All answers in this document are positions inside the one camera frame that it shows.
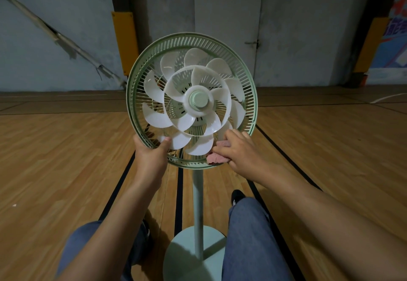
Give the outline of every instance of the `pink cloth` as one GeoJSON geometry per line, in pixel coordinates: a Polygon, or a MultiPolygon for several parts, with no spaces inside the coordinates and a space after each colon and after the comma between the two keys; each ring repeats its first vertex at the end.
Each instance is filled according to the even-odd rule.
{"type": "MultiPolygon", "coordinates": [[[[216,142],[216,146],[223,146],[223,147],[230,147],[230,143],[227,140],[219,140],[216,142]]],[[[221,156],[219,154],[216,154],[214,152],[210,152],[209,155],[206,156],[206,163],[207,164],[220,164],[220,163],[226,163],[229,162],[230,159],[225,158],[224,156],[221,156]]]]}

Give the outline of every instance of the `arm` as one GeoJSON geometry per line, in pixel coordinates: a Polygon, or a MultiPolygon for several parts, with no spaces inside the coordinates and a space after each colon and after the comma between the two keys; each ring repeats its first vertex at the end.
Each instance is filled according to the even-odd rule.
{"type": "Polygon", "coordinates": [[[157,149],[134,136],[137,174],[132,185],[58,281],[119,280],[147,208],[167,168],[170,138],[157,149]]]}
{"type": "Polygon", "coordinates": [[[328,194],[262,159],[247,133],[228,130],[231,147],[213,151],[239,175],[276,193],[353,278],[406,280],[407,244],[328,194]]]}

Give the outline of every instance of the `forearm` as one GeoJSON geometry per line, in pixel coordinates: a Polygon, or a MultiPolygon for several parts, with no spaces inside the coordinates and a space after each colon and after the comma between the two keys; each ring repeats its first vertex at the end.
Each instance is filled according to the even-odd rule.
{"type": "Polygon", "coordinates": [[[119,280],[155,189],[136,176],[78,256],[58,278],[119,280]]]}
{"type": "Polygon", "coordinates": [[[288,204],[354,278],[402,280],[407,277],[404,241],[283,167],[269,165],[263,177],[262,184],[288,204]]]}

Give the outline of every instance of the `hand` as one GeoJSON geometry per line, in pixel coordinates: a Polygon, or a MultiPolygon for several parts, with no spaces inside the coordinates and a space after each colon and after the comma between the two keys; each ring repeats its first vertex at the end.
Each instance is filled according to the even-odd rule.
{"type": "Polygon", "coordinates": [[[154,191],[157,191],[167,169],[167,152],[171,145],[171,138],[166,137],[156,149],[145,146],[138,135],[134,135],[133,140],[137,165],[136,180],[143,180],[143,183],[152,186],[154,191]]]}
{"type": "Polygon", "coordinates": [[[232,129],[225,132],[224,138],[230,147],[214,146],[212,151],[230,159],[229,165],[237,174],[260,182],[258,178],[267,170],[267,162],[256,150],[250,135],[232,129]]]}

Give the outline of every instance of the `wooden floor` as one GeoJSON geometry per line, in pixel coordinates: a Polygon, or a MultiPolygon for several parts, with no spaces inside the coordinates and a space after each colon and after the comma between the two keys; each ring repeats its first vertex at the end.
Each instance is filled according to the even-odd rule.
{"type": "MultiPolygon", "coordinates": [[[[253,140],[268,160],[305,179],[297,165],[324,192],[407,241],[407,94],[401,93],[407,86],[259,88],[253,140]],[[397,96],[371,104],[390,95],[397,96]]],[[[69,234],[101,215],[134,152],[132,134],[121,91],[0,94],[0,280],[53,279],[69,234]]],[[[118,198],[135,171],[133,164],[118,198]]],[[[177,174],[168,167],[150,204],[156,244],[133,267],[137,281],[162,279],[175,231],[177,174]]],[[[204,223],[227,235],[232,190],[254,195],[228,165],[204,175],[204,223]]],[[[186,228],[193,225],[191,171],[183,177],[186,228]]],[[[292,211],[256,187],[305,279],[348,280],[292,211]]]]}

